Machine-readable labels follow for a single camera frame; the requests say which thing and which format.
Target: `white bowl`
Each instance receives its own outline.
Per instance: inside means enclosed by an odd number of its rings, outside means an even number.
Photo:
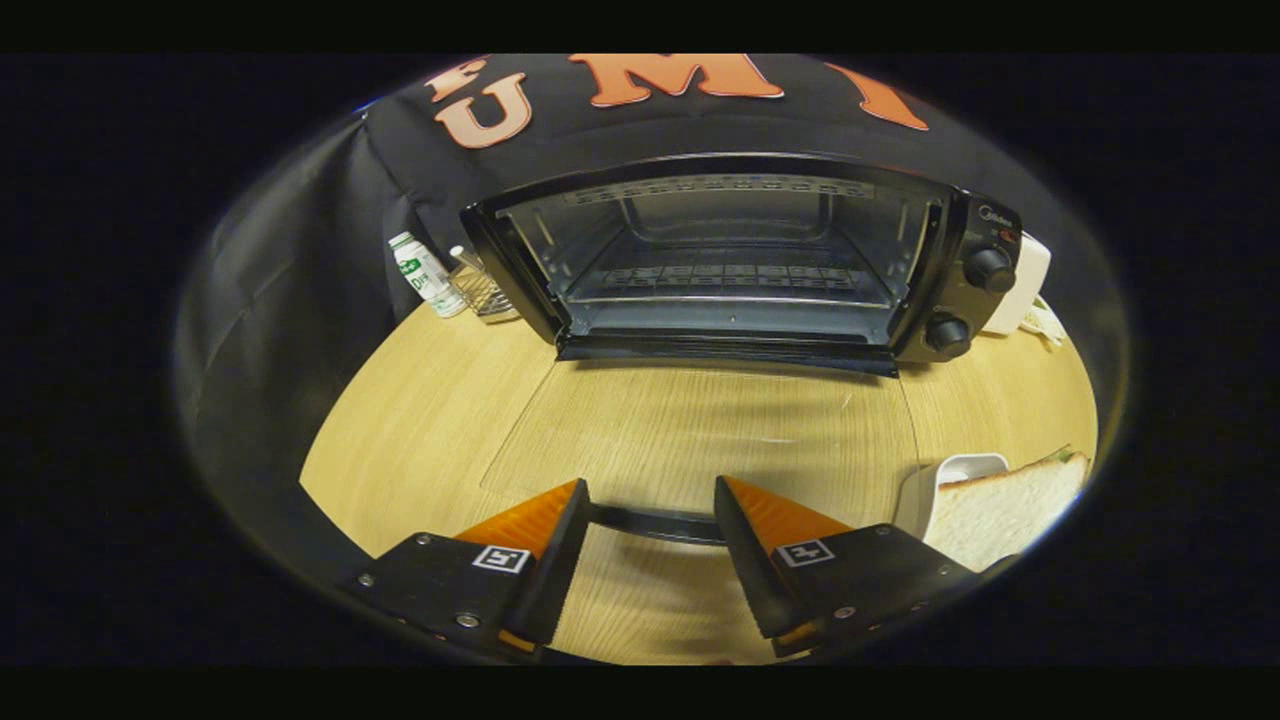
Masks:
[[[1009,460],[998,452],[952,455],[937,465],[922,468],[902,482],[893,524],[915,538],[924,539],[933,520],[933,501],[938,496],[940,484],[1007,471]]]

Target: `white power strip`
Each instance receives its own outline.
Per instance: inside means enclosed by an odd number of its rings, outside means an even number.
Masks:
[[[1018,329],[1023,318],[1032,309],[1041,287],[1044,286],[1051,259],[1052,254],[1047,247],[1034,237],[1023,233],[1021,251],[1018,255],[1018,265],[1014,268],[1016,275],[1014,287],[1005,293],[1004,300],[1000,301],[1000,306],[983,325],[982,332],[1010,334]]]

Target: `bottle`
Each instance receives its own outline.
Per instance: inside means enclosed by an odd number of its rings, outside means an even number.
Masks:
[[[449,284],[449,272],[413,233],[402,232],[387,243],[392,246],[401,274],[436,315],[452,318],[467,306],[462,293]]]

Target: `toaster oven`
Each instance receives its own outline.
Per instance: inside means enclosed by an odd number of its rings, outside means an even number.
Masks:
[[[710,357],[897,375],[945,363],[1014,286],[1018,214],[804,155],[655,159],[467,206],[485,268],[561,360]]]

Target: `white bottle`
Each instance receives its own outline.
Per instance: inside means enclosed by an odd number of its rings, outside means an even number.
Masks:
[[[452,318],[467,306],[462,293],[449,284],[449,272],[413,237],[413,233],[402,232],[387,243],[392,246],[401,274],[436,315]]]
[[[1018,255],[1018,266],[1014,269],[1014,287],[1005,293],[1000,307],[992,313],[982,332],[1010,334],[1018,329],[1027,311],[1032,309],[1041,287],[1044,286],[1044,275],[1048,274],[1052,256],[1038,240],[1023,233],[1023,247]]]

